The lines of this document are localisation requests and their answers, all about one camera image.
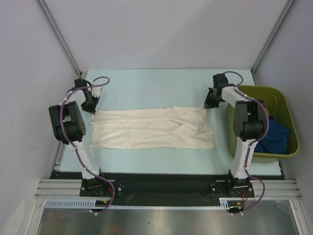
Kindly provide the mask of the cream white t shirt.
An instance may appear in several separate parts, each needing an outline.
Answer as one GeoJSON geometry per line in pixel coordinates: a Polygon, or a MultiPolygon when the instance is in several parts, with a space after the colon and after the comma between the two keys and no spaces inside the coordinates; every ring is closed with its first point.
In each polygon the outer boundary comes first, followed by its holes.
{"type": "Polygon", "coordinates": [[[203,106],[98,111],[91,125],[89,147],[93,149],[215,147],[203,106]]]}

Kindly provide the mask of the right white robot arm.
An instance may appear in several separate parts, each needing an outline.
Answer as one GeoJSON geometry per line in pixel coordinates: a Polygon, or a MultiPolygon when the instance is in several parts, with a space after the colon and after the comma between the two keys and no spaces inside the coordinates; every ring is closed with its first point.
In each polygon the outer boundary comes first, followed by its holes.
{"type": "Polygon", "coordinates": [[[213,87],[208,89],[204,102],[205,109],[218,108],[221,102],[227,102],[234,108],[233,132],[237,137],[234,163],[230,169],[233,180],[225,184],[225,190],[230,196],[238,196],[243,191],[239,180],[251,179],[249,166],[257,143],[268,133],[269,117],[260,100],[256,100],[239,90],[239,85],[229,83],[226,71],[213,76],[213,87]]]}

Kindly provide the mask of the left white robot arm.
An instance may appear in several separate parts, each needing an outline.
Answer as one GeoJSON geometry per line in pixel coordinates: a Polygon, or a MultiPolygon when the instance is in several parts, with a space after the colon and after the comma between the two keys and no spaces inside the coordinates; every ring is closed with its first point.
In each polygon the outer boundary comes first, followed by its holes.
{"type": "Polygon", "coordinates": [[[86,112],[88,117],[95,114],[100,91],[100,87],[93,89],[90,82],[76,79],[65,99],[48,109],[55,138],[71,149],[86,181],[99,176],[100,168],[90,156],[84,141],[87,128],[81,112],[86,112]]]}

